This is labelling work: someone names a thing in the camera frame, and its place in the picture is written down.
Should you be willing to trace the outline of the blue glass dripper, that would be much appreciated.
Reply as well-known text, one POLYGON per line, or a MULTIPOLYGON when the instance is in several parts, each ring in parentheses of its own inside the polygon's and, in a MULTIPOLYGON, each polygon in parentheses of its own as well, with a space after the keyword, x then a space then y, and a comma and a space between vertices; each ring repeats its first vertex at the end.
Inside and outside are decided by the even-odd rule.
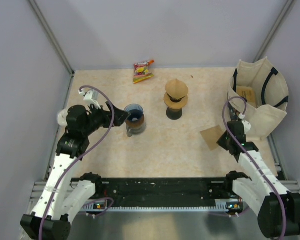
POLYGON ((124 111, 130 113, 130 116, 127 118, 130 122, 139 121, 144 115, 144 109, 141 105, 133 103, 125 107, 124 111))
POLYGON ((173 98, 171 96, 168 96, 170 101, 173 102, 173 103, 180 103, 184 100, 185 97, 182 97, 182 98, 179 98, 179 99, 176 99, 176 98, 173 98))

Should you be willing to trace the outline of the brown paper coffee filter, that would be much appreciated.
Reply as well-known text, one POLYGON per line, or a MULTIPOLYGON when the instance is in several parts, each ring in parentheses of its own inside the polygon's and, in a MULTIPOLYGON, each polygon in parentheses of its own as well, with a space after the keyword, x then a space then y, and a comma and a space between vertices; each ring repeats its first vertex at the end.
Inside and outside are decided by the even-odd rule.
POLYGON ((165 85, 165 91, 170 97, 176 100, 184 98, 189 93, 187 85, 178 79, 173 79, 167 82, 165 85))

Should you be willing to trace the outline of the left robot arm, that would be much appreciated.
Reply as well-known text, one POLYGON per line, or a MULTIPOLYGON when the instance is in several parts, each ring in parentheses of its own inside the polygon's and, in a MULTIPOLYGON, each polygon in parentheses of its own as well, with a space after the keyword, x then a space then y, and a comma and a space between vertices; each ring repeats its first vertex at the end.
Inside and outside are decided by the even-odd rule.
POLYGON ((97 174, 86 173, 70 195, 67 190, 76 168, 88 148, 89 136, 99 128, 120 127, 131 115, 107 102, 109 110, 83 105, 70 107, 65 133, 57 144, 54 164, 44 190, 30 214, 22 216, 20 225, 32 240, 66 240, 76 215, 90 197, 99 198, 104 191, 97 174))

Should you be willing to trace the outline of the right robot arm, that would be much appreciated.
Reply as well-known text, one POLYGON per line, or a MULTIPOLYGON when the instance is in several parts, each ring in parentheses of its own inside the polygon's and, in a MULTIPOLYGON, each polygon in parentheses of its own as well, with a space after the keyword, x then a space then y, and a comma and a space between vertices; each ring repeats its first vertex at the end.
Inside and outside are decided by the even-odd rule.
POLYGON ((282 239, 300 235, 300 193, 291 192, 272 173, 259 149, 246 140, 251 125, 246 120, 229 121, 217 144, 244 169, 226 175, 223 192, 239 196, 257 216, 262 234, 282 239))

